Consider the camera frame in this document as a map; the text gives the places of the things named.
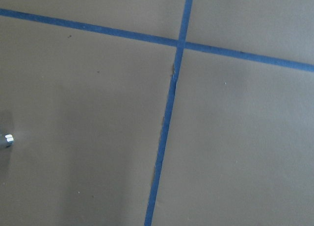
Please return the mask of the chrome tee pipe fitting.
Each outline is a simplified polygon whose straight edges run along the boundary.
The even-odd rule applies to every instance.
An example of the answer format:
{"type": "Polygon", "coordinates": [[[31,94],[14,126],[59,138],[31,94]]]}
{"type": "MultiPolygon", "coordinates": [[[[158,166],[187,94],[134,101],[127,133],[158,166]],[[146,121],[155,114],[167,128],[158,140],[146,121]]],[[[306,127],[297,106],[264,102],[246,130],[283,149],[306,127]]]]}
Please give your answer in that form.
{"type": "Polygon", "coordinates": [[[14,138],[12,134],[0,135],[0,149],[9,148],[14,144],[14,138]]]}

